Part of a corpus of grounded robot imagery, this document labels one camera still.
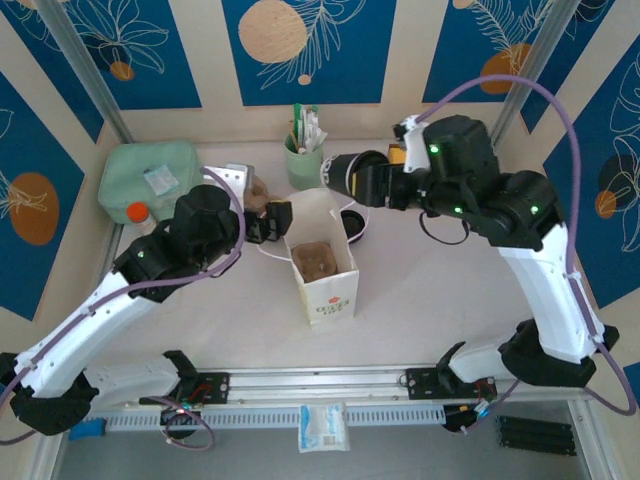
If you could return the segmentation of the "brown pulp cup carrier stack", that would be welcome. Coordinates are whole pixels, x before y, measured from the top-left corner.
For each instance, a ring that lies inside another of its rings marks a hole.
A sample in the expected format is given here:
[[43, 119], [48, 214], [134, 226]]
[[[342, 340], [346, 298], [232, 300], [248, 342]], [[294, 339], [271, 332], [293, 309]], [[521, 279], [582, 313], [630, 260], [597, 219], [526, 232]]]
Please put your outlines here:
[[251, 185], [244, 192], [244, 208], [247, 211], [263, 214], [266, 205], [272, 200], [264, 181], [257, 175], [253, 175]]

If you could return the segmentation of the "white paper takeout bag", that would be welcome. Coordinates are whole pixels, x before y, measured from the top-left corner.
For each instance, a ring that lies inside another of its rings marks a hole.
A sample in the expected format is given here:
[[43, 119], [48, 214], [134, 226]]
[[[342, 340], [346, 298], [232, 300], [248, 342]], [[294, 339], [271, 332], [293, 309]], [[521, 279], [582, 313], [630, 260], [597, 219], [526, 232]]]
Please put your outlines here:
[[[355, 316], [359, 269], [344, 231], [338, 203], [326, 188], [294, 193], [286, 198], [292, 204], [293, 221], [284, 236], [286, 254], [259, 252], [291, 266], [309, 324], [320, 325]], [[335, 255], [338, 273], [305, 283], [293, 263], [294, 247], [309, 242], [328, 243]]]

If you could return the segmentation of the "mint green utensil holder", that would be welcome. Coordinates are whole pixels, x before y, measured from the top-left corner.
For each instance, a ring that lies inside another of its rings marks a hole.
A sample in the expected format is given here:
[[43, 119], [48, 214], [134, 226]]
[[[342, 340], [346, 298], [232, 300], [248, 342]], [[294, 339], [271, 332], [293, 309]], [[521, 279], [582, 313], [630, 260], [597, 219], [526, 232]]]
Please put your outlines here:
[[289, 184], [295, 190], [319, 187], [323, 147], [319, 146], [311, 153], [299, 154], [294, 150], [293, 139], [288, 135], [284, 141], [284, 150]]

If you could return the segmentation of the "small clear wipe packet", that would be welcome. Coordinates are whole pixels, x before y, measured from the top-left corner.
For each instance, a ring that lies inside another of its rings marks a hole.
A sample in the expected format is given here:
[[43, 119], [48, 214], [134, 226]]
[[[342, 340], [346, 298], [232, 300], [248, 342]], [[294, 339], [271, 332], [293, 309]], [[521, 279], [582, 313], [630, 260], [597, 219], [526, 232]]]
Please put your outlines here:
[[157, 197], [161, 197], [179, 187], [178, 179], [167, 165], [148, 168], [143, 176]]

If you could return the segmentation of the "orange cap small bottle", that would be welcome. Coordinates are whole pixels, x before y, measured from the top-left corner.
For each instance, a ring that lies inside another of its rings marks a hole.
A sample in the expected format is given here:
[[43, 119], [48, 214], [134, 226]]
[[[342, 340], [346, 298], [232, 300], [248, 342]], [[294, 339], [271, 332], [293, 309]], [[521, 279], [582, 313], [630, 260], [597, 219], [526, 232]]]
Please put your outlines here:
[[126, 209], [130, 222], [136, 226], [142, 235], [151, 234], [157, 227], [157, 221], [149, 207], [143, 202], [131, 203]]

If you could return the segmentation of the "mint green zip pouch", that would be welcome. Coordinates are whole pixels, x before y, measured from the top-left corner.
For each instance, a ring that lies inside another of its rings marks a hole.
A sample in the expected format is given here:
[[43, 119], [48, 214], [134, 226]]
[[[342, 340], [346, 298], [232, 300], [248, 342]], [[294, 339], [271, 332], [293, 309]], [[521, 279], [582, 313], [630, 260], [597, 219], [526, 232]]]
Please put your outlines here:
[[[143, 172], [167, 165], [178, 179], [179, 187], [157, 197], [146, 182]], [[196, 148], [184, 140], [125, 144], [109, 154], [102, 175], [98, 202], [117, 224], [128, 224], [127, 207], [145, 203], [156, 221], [173, 217], [177, 199], [203, 182]]]

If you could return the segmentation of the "white blue wet wipes packet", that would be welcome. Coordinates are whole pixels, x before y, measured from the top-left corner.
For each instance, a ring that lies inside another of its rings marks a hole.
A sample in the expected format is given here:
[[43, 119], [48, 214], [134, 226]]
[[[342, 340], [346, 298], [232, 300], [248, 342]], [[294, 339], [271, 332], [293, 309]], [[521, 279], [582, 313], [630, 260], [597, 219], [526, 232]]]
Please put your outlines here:
[[300, 453], [350, 450], [344, 403], [301, 405], [299, 416]]

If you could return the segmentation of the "small blue plastic piece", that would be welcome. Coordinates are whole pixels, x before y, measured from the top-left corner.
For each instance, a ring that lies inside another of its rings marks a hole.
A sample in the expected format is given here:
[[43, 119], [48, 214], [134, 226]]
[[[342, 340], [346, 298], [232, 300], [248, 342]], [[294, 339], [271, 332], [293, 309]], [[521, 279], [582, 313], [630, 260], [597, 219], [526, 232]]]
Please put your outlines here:
[[98, 438], [106, 433], [106, 420], [97, 418], [83, 421], [71, 428], [68, 435], [69, 441], [77, 441], [85, 438]]

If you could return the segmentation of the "black ribbed plastic block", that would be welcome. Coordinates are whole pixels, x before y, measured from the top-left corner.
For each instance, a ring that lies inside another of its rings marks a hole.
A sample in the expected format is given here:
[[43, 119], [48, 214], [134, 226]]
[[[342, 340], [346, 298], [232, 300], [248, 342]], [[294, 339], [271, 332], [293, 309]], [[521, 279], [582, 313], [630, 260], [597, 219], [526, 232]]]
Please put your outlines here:
[[499, 444], [505, 448], [576, 456], [576, 445], [570, 424], [533, 420], [513, 416], [496, 419]]

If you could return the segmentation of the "aluminium frame post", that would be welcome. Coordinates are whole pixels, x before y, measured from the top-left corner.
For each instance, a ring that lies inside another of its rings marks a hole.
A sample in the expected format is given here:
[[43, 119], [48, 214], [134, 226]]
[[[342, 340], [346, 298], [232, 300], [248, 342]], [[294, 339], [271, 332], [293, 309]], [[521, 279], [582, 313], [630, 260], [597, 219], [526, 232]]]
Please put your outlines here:
[[[510, 67], [519, 79], [539, 79], [578, 3], [579, 0], [527, 0], [524, 10], [515, 17], [515, 24], [506, 30]], [[506, 139], [531, 92], [530, 86], [512, 82], [492, 127], [494, 147]]]
[[108, 88], [87, 47], [63, 6], [57, 0], [33, 0], [36, 9], [76, 77], [121, 143], [134, 138], [120, 114], [120, 108]]

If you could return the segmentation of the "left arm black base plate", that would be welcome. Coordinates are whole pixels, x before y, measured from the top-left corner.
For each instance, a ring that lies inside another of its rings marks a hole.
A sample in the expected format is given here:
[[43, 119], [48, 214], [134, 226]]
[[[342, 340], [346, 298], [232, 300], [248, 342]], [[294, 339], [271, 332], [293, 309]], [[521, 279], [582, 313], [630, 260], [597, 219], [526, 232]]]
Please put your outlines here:
[[189, 380], [181, 380], [170, 397], [190, 405], [226, 404], [230, 390], [228, 372], [198, 372]]

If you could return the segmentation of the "aluminium mounting rail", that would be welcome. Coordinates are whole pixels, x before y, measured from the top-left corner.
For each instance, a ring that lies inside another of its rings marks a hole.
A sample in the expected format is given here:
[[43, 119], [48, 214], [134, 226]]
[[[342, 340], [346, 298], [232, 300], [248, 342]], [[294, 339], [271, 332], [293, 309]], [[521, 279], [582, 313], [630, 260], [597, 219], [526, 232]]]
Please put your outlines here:
[[[201, 369], [228, 372], [230, 390], [226, 405], [290, 406], [314, 401], [343, 401], [349, 405], [421, 401], [434, 404], [477, 403], [476, 399], [410, 400], [404, 373], [431, 365], [369, 367]], [[497, 397], [513, 381], [496, 378]]]

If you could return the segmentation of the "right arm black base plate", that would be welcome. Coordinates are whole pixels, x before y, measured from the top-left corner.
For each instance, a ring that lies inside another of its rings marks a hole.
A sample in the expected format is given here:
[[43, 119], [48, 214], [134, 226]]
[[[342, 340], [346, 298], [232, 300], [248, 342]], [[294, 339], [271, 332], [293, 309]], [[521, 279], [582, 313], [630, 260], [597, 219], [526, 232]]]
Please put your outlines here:
[[497, 397], [495, 385], [487, 379], [465, 383], [448, 368], [409, 368], [404, 373], [404, 379], [410, 400], [492, 401]]

